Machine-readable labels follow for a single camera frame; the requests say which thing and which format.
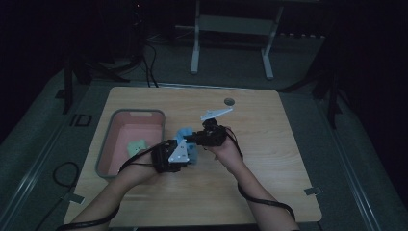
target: pink tray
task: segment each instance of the pink tray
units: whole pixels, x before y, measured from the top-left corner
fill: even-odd
[[[96,162],[96,173],[113,178],[129,158],[131,141],[145,140],[151,147],[164,138],[165,114],[159,110],[118,110],[109,125]]]

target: white table leg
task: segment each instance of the white table leg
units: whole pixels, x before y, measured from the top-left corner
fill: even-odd
[[[270,59],[269,59],[269,52],[270,52],[270,48],[273,43],[273,39],[276,36],[276,30],[279,25],[279,20],[282,16],[282,11],[283,11],[283,7],[280,7],[278,10],[278,14],[276,16],[275,22],[270,27],[268,44],[265,48],[261,49],[262,61],[264,62],[265,75],[268,80],[273,79],[273,72],[272,72],[272,67],[270,65]]]
[[[194,48],[192,49],[191,68],[190,73],[196,74],[198,72],[198,61],[200,57],[200,1],[195,1],[195,27],[194,27]]]

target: small coin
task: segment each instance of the small coin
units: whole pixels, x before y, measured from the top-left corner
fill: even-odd
[[[235,100],[233,98],[225,98],[224,104],[226,104],[227,106],[233,106],[235,104]]]

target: person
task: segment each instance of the person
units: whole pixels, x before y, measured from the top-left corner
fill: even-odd
[[[227,170],[235,177],[242,190],[254,198],[276,201],[276,199],[261,185],[255,175],[242,159],[239,149],[228,136],[222,146],[205,147],[213,152]],[[137,159],[138,163],[151,164],[150,153]],[[96,196],[72,222],[84,222],[105,218],[120,204],[123,196],[136,185],[139,185],[158,174],[154,167],[129,165],[111,181],[106,188]],[[287,210],[255,203],[247,200],[249,209],[260,230],[291,231],[299,230],[297,223]],[[85,229],[76,230],[108,230],[109,222]]]

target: wooden table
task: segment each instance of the wooden table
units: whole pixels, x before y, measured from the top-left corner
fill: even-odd
[[[297,222],[321,219],[312,188],[278,93],[274,90],[113,88],[99,120],[75,193],[83,205],[71,203],[65,222],[78,215],[107,185],[95,172],[102,142],[118,109],[159,109],[166,115],[165,140],[182,127],[203,129],[206,110],[224,109],[235,99],[234,111],[217,118],[231,126],[244,161],[266,189],[289,204]],[[124,197],[111,226],[184,226],[255,223],[233,176],[214,155],[198,146],[197,165],[161,174],[155,184],[134,187]]]

